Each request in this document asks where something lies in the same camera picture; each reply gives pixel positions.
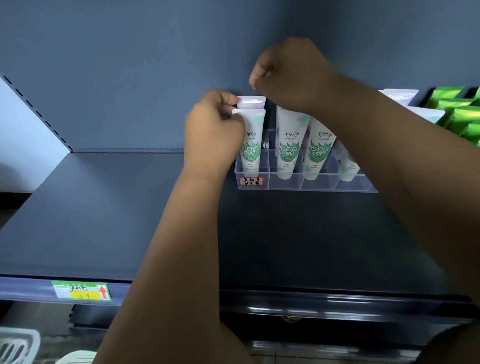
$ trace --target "clear plastic organizer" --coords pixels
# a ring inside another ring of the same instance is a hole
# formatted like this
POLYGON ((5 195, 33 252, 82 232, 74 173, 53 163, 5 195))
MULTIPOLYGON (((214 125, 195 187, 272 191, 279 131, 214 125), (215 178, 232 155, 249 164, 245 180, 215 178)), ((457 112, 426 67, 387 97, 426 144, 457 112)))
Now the clear plastic organizer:
MULTIPOLYGON (((264 139, 263 145, 275 146, 275 130, 268 130, 268 143, 264 139)), ((377 190, 367 176, 360 170, 350 182, 341 181, 338 176, 340 165, 336 159, 335 148, 328 155, 318 177, 309 181, 304 179, 303 156, 299 155, 292 177, 288 180, 280 179, 276 175, 276 157, 274 149, 262 149, 260 152, 260 169, 258 176, 244 175, 240 154, 235 161, 235 175, 240 190, 292 190, 292 191, 337 191, 337 192, 368 192, 377 190)))

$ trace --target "handwritten label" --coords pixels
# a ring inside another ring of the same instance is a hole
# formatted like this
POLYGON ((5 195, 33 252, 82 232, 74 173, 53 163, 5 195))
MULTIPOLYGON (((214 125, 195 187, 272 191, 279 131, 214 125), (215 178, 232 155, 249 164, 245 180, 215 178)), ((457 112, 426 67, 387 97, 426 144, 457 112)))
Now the handwritten label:
POLYGON ((239 177, 240 186, 263 186, 265 177, 239 177))
POLYGON ((106 283, 53 280, 52 286, 57 298, 60 299, 108 302, 112 300, 106 283))

